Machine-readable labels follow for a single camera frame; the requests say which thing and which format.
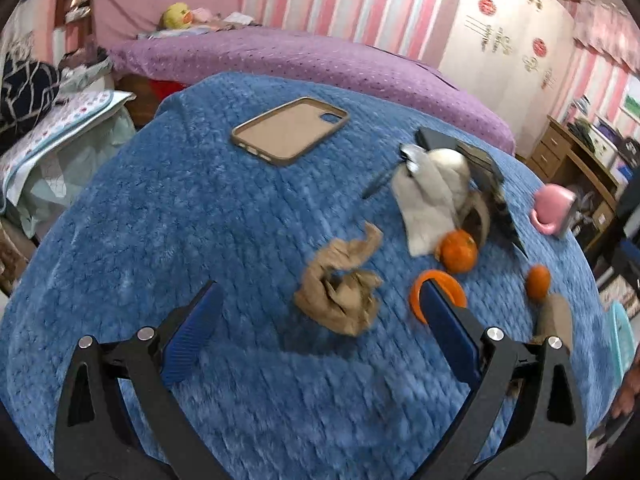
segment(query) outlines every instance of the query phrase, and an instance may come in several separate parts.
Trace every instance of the black clamp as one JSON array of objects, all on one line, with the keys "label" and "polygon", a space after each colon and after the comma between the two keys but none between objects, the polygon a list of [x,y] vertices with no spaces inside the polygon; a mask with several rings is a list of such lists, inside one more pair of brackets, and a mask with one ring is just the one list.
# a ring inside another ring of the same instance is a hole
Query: black clamp
[{"label": "black clamp", "polygon": [[[63,385],[54,443],[62,480],[230,480],[191,427],[162,380],[162,354],[190,306],[127,341],[83,337]],[[557,337],[542,345],[485,329],[427,280],[420,307],[458,380],[472,391],[450,428],[412,480],[577,480],[586,470],[584,419],[569,357]],[[131,380],[168,463],[145,454],[118,384]],[[520,394],[498,452],[474,463],[511,381]]]}]

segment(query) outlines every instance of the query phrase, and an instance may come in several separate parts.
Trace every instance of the red paper decoration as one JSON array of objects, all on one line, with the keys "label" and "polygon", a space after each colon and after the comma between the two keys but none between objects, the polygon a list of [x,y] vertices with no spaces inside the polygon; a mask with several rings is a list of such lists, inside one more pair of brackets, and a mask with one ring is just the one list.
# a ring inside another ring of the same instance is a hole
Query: red paper decoration
[{"label": "red paper decoration", "polygon": [[478,9],[485,16],[493,16],[497,10],[493,0],[478,0]]},{"label": "red paper decoration", "polygon": [[536,38],[535,40],[533,40],[533,52],[538,57],[546,56],[546,44],[540,38]]}]

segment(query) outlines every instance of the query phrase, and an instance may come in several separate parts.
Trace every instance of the white wardrobe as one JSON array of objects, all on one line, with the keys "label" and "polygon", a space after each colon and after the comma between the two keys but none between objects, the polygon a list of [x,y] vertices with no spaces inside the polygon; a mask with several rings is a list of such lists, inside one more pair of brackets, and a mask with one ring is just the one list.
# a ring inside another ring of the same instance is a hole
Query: white wardrobe
[{"label": "white wardrobe", "polygon": [[503,118],[527,157],[560,90],[573,30],[557,0],[460,0],[439,69]]}]

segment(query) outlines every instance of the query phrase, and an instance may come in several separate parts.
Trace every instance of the bed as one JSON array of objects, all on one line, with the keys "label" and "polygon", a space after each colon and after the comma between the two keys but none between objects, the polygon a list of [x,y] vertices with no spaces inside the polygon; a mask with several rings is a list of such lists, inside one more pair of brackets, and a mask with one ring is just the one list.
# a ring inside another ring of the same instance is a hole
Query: bed
[{"label": "bed", "polygon": [[92,0],[98,44],[108,49],[116,74],[123,76],[118,88],[138,96],[129,105],[137,125],[148,122],[159,105],[148,80],[191,85],[209,75],[236,71],[373,95],[438,117],[514,153],[509,127],[478,99],[427,65],[364,44],[267,27],[190,38],[134,39],[140,32],[154,30],[162,12],[176,1],[191,8],[207,7],[222,16],[239,10],[238,0]]},{"label": "bed", "polygon": [[[286,168],[229,142],[233,127],[300,96],[344,108],[351,120]],[[545,264],[552,291],[572,306],[572,366],[586,429],[594,429],[613,393],[604,313],[576,240],[543,237],[530,225],[542,183],[528,168],[389,101],[226,73],[165,99],[100,168],[23,274],[0,325],[0,397],[30,446],[52,463],[56,399],[80,336],[129,338],[188,303],[210,278],[225,293],[223,319],[173,392],[232,477],[408,478],[468,393],[406,301],[415,277],[438,264],[409,256],[388,187],[360,199],[418,126],[486,149],[500,166],[530,259],[490,236],[478,265],[460,277],[469,309],[528,340],[524,274],[530,263]],[[333,237],[361,237],[365,220],[384,233],[367,264],[384,279],[376,292],[382,305],[368,332],[338,336],[303,315],[292,295],[314,251]],[[124,396],[145,450],[161,456],[132,390]],[[512,407],[504,406],[484,456],[496,449]]]}]

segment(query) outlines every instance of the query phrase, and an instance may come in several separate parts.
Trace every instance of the pillow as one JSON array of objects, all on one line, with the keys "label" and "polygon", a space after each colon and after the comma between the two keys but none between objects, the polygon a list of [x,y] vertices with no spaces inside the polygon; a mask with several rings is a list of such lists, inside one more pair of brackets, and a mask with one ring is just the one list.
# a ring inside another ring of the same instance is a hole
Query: pillow
[{"label": "pillow", "polygon": [[0,89],[0,155],[51,110],[60,78],[60,71],[48,63],[6,58]]}]

